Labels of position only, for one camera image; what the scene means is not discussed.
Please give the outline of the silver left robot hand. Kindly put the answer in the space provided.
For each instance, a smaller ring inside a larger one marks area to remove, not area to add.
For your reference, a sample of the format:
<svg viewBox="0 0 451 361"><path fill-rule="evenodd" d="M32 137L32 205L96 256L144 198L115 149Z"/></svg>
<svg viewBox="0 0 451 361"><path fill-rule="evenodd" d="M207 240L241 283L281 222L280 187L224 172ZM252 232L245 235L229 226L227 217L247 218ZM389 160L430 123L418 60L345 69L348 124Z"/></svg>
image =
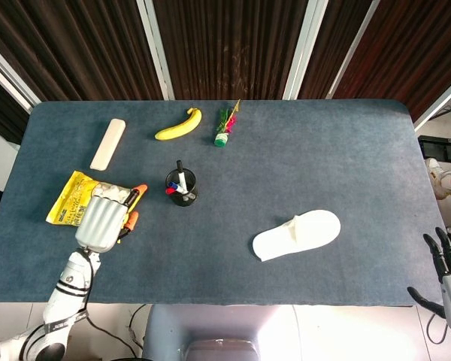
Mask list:
<svg viewBox="0 0 451 361"><path fill-rule="evenodd" d="M108 252L134 230L139 218L135 206L147 189L146 184L127 189L99 183L76 231L78 244L92 252Z"/></svg>

